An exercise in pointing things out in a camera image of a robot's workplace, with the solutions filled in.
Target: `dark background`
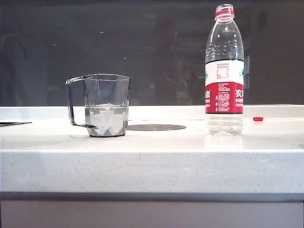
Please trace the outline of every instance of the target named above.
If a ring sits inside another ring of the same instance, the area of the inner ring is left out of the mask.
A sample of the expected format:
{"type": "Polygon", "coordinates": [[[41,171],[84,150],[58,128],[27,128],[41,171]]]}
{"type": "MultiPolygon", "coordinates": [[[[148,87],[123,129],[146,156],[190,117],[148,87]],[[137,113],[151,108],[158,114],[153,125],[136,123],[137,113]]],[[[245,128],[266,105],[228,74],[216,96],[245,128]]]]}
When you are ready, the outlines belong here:
{"type": "MultiPolygon", "coordinates": [[[[203,105],[205,47],[217,0],[2,0],[2,106],[66,105],[65,81],[131,77],[130,105],[158,105],[152,59],[157,22],[174,23],[186,95],[203,105]]],[[[304,1],[231,0],[243,38],[246,104],[304,104],[304,1]]],[[[74,87],[75,104],[83,88],[74,87]]]]}

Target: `white cabinet door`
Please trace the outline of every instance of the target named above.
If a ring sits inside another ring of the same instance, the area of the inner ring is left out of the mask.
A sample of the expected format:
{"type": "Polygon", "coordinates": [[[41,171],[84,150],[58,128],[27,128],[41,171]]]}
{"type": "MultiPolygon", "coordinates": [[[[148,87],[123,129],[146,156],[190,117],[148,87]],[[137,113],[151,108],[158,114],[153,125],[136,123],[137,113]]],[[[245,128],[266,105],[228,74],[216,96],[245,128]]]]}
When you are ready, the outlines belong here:
{"type": "Polygon", "coordinates": [[[2,228],[303,228],[302,203],[1,202],[2,228]]]}

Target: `bottle neck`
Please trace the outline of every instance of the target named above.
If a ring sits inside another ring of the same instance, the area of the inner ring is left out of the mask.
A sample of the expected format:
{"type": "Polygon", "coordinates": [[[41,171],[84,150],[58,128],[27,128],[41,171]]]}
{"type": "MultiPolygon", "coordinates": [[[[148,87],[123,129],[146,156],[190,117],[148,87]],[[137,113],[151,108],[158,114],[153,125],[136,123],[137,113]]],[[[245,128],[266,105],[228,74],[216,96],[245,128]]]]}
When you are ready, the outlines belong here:
{"type": "Polygon", "coordinates": [[[231,14],[230,15],[229,14],[222,14],[222,15],[215,16],[214,20],[217,23],[225,24],[225,23],[232,22],[233,18],[234,18],[234,15],[231,15],[231,14]]]}

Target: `bottle cap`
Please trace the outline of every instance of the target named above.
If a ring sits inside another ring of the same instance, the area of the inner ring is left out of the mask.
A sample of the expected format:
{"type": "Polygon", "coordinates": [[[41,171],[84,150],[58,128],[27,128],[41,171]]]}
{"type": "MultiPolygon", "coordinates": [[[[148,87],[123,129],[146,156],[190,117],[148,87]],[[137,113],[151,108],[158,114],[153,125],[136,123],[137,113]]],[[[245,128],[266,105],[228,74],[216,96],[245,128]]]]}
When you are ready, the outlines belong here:
{"type": "Polygon", "coordinates": [[[254,116],[253,117],[253,121],[263,121],[263,117],[261,117],[261,116],[254,116]]]}

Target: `speckled countertop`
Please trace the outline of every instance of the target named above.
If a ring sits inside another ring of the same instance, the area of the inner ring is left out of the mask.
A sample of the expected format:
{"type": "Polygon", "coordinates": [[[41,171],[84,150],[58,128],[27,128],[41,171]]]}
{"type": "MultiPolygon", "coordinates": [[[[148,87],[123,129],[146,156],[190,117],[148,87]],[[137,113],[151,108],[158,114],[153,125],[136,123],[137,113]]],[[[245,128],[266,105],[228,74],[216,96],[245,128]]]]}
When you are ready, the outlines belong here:
{"type": "Polygon", "coordinates": [[[260,193],[304,199],[304,118],[244,120],[241,136],[206,134],[204,120],[163,132],[90,138],[66,119],[0,128],[1,192],[260,193]]]}

